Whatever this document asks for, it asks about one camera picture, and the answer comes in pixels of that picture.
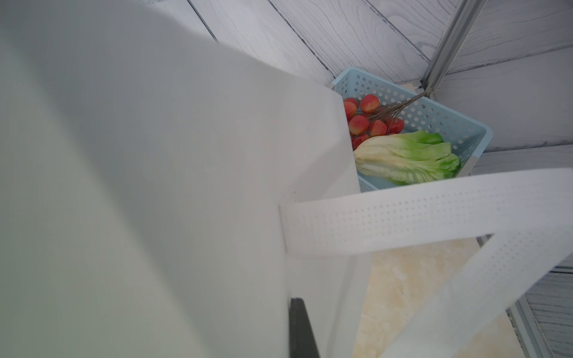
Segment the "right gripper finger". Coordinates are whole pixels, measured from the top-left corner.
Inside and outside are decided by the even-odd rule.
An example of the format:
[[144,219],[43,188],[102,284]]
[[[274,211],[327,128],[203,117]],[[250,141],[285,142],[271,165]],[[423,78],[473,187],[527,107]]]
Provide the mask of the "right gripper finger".
[[289,303],[289,357],[320,358],[305,302],[292,298]]

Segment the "white insulated delivery bag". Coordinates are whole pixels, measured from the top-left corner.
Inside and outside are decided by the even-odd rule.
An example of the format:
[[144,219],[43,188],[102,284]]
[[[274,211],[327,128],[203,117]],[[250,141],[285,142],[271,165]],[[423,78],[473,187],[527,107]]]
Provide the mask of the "white insulated delivery bag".
[[1,3],[1,355],[352,356],[376,251],[490,235],[385,350],[451,357],[572,253],[572,170],[362,193],[340,95],[136,1]]

